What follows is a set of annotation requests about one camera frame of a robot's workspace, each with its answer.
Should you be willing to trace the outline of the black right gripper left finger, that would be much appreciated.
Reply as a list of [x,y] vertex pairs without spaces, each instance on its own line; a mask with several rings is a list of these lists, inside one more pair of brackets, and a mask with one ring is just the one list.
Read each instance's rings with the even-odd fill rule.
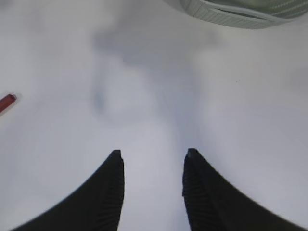
[[116,231],[125,193],[124,162],[113,150],[73,193],[17,231]]

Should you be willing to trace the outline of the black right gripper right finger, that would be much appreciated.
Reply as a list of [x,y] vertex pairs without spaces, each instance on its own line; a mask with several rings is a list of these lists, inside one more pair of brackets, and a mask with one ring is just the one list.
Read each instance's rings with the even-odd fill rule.
[[195,148],[184,159],[184,198],[192,231],[301,231],[224,179]]

